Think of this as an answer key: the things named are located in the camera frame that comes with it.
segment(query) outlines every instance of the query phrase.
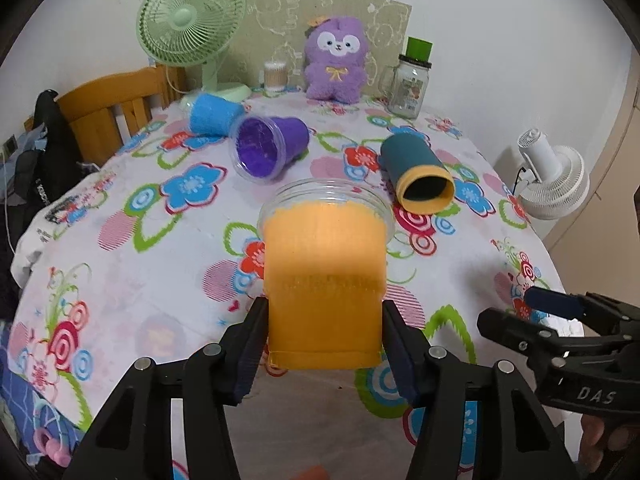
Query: power outlet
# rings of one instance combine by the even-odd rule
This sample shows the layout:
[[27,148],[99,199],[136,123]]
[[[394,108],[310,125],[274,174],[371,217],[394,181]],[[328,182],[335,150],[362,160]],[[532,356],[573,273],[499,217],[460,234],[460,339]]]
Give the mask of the power outlet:
[[15,140],[15,135],[9,137],[2,145],[2,154],[0,155],[0,164],[4,162],[18,149],[18,142]]

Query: fan grille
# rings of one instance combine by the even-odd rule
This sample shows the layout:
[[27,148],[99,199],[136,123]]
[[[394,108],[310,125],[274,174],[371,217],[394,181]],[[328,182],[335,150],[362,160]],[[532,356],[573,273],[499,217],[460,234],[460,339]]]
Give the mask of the fan grille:
[[580,153],[569,146],[554,146],[562,173],[551,182],[533,182],[520,194],[520,203],[533,218],[555,220],[580,207],[589,191],[589,174]]
[[228,45],[245,1],[144,0],[136,23],[140,45],[163,64],[201,64]]
[[518,147],[528,148],[532,144],[535,144],[541,136],[542,132],[537,128],[527,130],[518,138]]

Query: floral tablecloth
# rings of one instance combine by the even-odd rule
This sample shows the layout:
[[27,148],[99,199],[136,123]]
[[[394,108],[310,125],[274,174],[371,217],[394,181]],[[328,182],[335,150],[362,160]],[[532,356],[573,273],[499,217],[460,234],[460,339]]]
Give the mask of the floral tablecloth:
[[[296,116],[309,128],[308,150],[276,184],[243,180],[226,140],[194,136],[172,105],[100,173],[41,212],[20,240],[13,271],[28,283],[8,343],[9,366],[80,430],[137,357],[186,358],[242,321],[262,291],[258,212],[277,187],[348,178],[392,200],[378,153],[398,132],[430,145],[456,189],[438,215],[394,205],[386,296],[406,321],[461,359],[491,365],[509,358],[524,372],[519,356],[480,337],[481,310],[501,306],[562,334],[582,333],[579,323],[522,301],[534,284],[562,290],[558,274],[510,190],[452,121],[427,113],[407,121],[376,99],[341,105],[308,101],[300,92],[256,93],[245,107]],[[265,362],[248,398],[227,410],[244,478],[290,479],[317,466],[332,480],[404,478],[424,410],[399,397],[386,360],[323,372]],[[179,401],[175,407],[174,459],[183,470]],[[466,475],[475,420],[470,402],[460,464]]]

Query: black clamp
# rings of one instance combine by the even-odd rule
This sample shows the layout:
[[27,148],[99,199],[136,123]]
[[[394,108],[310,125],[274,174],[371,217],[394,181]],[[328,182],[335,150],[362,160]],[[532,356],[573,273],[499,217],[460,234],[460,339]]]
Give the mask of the black clamp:
[[183,361],[136,360],[89,427],[63,480],[173,480],[171,399],[183,399],[191,480],[240,480],[224,406],[251,390],[267,340],[268,302],[257,298],[230,326]]
[[[480,401],[475,479],[577,479],[558,433],[511,362],[491,368],[460,362],[407,326],[393,301],[383,302],[382,313],[383,344],[400,394],[427,410],[407,480],[457,478],[466,400]],[[172,480],[170,402],[182,398],[191,480],[240,480],[224,406],[237,406],[250,391],[267,333],[268,302],[258,298],[219,344],[179,362],[135,361],[63,479]]]
[[[599,416],[607,428],[601,446],[622,424],[640,423],[640,309],[593,294],[527,289],[527,306],[577,319],[599,336],[560,337],[556,330],[496,308],[478,316],[482,336],[527,356],[536,397],[547,406]],[[605,452],[590,480],[640,478],[640,438],[625,452]]]
[[461,362],[404,323],[383,301],[383,345],[399,393],[426,408],[407,480],[454,480],[462,452],[466,400],[478,400],[474,478],[577,479],[564,444],[515,366]]

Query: purple plush toy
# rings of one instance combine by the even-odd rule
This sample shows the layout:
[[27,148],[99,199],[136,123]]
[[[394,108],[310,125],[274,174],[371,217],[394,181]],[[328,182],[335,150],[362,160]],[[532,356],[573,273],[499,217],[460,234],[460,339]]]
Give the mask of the purple plush toy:
[[367,81],[364,58],[369,45],[358,18],[331,18],[319,25],[306,40],[305,69],[310,99],[351,104],[360,100],[360,88]]

